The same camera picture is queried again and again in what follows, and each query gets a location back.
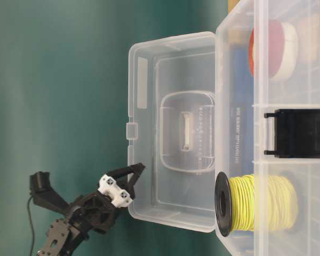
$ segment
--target robotic arm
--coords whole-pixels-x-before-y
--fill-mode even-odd
[[[80,196],[68,204],[50,185],[48,172],[30,176],[30,190],[34,204],[58,212],[64,218],[50,225],[47,240],[38,256],[70,256],[93,229],[105,234],[115,223],[121,208],[135,199],[134,185],[145,166],[141,163],[105,174],[99,188]]]

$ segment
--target teal backdrop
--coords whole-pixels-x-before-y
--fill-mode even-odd
[[[0,255],[27,255],[28,178],[67,200],[126,165],[127,58],[138,42],[215,32],[218,0],[0,0]],[[58,217],[31,208],[35,249]],[[215,233],[132,219],[91,232],[79,255],[229,255]]]

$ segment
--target transparent plastic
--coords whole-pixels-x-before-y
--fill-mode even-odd
[[[214,33],[130,49],[128,165],[146,166],[129,206],[134,218],[215,229],[214,88]]]
[[[273,22],[283,28],[283,51],[294,51],[273,54]],[[274,148],[274,122],[264,113],[320,108],[320,0],[242,0],[218,27],[216,45],[215,151],[223,152],[216,154],[216,174],[255,176],[255,231],[223,237],[216,227],[217,236],[233,256],[320,255],[320,159],[263,153]],[[273,71],[278,54],[282,62]],[[270,175],[289,179],[298,196],[298,219],[288,230],[268,228]]]

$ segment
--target spool of wire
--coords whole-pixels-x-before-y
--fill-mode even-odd
[[[268,230],[294,226],[299,212],[293,184],[283,176],[268,176]],[[254,175],[228,179],[220,172],[215,182],[215,213],[223,236],[231,231],[254,231]]]

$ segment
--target box latch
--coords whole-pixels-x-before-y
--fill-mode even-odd
[[[279,109],[265,113],[275,119],[275,150],[265,155],[278,158],[320,158],[320,109]]]

